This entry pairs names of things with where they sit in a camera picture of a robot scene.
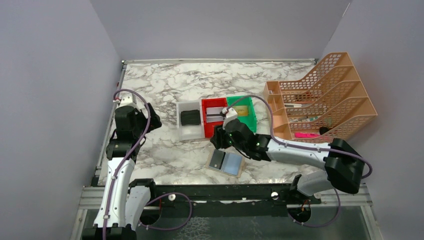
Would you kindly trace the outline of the beige card holder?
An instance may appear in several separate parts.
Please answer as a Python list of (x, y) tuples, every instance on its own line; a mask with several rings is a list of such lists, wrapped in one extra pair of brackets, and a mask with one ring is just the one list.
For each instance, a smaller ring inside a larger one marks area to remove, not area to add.
[(210, 157), (211, 157), (212, 152), (214, 150), (217, 150), (217, 149), (211, 150), (211, 152), (210, 152), (210, 154), (207, 158), (207, 161), (205, 163), (205, 168), (212, 170), (212, 171), (216, 171), (216, 172), (225, 174), (225, 175), (228, 175), (228, 176), (240, 178), (241, 175), (242, 175), (244, 165), (245, 165), (245, 158), (240, 154), (224, 151), (226, 154), (225, 154), (225, 157), (224, 157), (224, 161), (223, 161), (221, 170), (212, 169), (212, 168), (208, 167), (207, 165), (210, 161)]

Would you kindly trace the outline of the gold credit card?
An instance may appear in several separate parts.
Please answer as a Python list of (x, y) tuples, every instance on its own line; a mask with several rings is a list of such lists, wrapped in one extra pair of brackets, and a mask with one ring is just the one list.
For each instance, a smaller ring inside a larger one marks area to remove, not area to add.
[(233, 109), (239, 117), (247, 117), (249, 115), (249, 107), (247, 105), (235, 105)]

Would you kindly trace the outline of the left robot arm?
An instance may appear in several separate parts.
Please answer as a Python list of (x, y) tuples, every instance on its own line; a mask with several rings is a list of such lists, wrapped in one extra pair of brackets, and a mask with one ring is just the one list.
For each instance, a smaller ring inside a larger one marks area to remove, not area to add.
[(135, 240), (143, 207), (157, 200), (151, 178), (130, 181), (146, 134), (162, 126), (150, 103), (145, 116), (135, 104), (119, 105), (114, 112), (116, 129), (106, 147), (107, 179), (93, 226), (82, 231), (84, 240)]

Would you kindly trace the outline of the red plastic bin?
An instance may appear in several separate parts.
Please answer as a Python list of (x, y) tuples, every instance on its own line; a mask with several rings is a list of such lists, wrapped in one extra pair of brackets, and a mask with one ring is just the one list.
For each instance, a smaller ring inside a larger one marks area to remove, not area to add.
[(204, 136), (210, 139), (214, 135), (214, 127), (222, 125), (223, 121), (207, 122), (207, 108), (227, 107), (227, 99), (225, 97), (219, 98), (205, 98), (201, 100), (201, 112), (203, 117)]

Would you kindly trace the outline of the green plastic bin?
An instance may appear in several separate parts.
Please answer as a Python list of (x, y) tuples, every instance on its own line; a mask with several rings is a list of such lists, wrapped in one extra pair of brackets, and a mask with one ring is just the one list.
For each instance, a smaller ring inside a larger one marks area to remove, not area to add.
[(244, 123), (248, 126), (248, 128), (253, 132), (257, 132), (257, 117), (256, 112), (254, 110), (253, 101), (250, 97), (246, 97), (236, 103), (234, 106), (248, 106), (249, 115), (248, 116), (238, 116), (237, 118), (241, 123)]

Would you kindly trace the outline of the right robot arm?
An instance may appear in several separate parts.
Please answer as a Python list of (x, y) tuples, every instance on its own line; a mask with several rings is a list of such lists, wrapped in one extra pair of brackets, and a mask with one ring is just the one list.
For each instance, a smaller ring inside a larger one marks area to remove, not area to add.
[(253, 133), (246, 124), (235, 119), (225, 126), (215, 126), (210, 141), (216, 149), (233, 147), (253, 160), (317, 168), (293, 180), (288, 196), (296, 204), (329, 189), (357, 194), (363, 179), (365, 162), (340, 138), (324, 143), (284, 140), (270, 134)]

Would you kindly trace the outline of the white plastic bin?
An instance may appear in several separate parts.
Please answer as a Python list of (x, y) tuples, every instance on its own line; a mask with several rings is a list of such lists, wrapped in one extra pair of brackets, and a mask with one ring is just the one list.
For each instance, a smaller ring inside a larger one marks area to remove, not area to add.
[[(200, 110), (201, 124), (182, 126), (180, 122), (180, 113), (182, 111)], [(204, 120), (202, 115), (201, 100), (180, 101), (176, 103), (176, 125), (181, 141), (200, 140), (205, 138)]]

